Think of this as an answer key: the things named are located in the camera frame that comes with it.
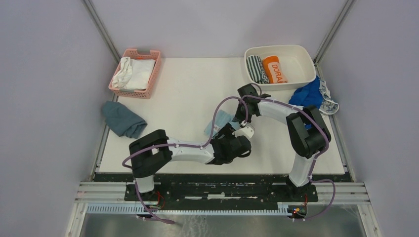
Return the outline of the light blue towel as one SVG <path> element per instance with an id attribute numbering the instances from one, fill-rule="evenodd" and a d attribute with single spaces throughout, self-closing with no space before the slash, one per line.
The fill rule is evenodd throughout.
<path id="1" fill-rule="evenodd" d="M 219 110 L 215 117 L 214 127 L 212 128 L 212 136 L 215 137 L 216 134 L 226 125 L 230 124 L 234 130 L 240 129 L 240 124 L 233 121 L 234 115 L 225 112 L 224 110 Z"/>

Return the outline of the dark blue towel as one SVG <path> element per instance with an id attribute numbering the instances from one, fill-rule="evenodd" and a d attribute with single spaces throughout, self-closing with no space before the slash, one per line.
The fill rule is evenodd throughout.
<path id="1" fill-rule="evenodd" d="M 296 89 L 288 101 L 291 105 L 307 107 L 315 105 L 320 111 L 323 103 L 323 96 L 320 92 L 320 78 L 316 78 L 307 85 Z"/>

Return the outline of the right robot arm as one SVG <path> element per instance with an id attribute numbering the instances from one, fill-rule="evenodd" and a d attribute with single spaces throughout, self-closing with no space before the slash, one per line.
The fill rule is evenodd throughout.
<path id="1" fill-rule="evenodd" d="M 258 94 L 252 83 L 238 89 L 246 107 L 239 104 L 235 119 L 250 122 L 252 116 L 272 118 L 288 128 L 291 146 L 295 151 L 293 167 L 288 175 L 286 197 L 299 201 L 312 181 L 312 172 L 319 155 L 329 148 L 331 134 L 314 106 L 295 106 L 276 100 L 268 94 Z"/>

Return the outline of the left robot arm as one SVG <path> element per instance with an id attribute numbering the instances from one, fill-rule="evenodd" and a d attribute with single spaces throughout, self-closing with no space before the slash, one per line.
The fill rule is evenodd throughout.
<path id="1" fill-rule="evenodd" d="M 205 145 L 170 138 L 163 129 L 153 131 L 129 145 L 129 167 L 137 195 L 144 201 L 151 200 L 156 192 L 154 175 L 171 161 L 223 165 L 235 158 L 248 157 L 253 135 L 254 128 L 250 124 L 235 130 L 228 123 Z"/>

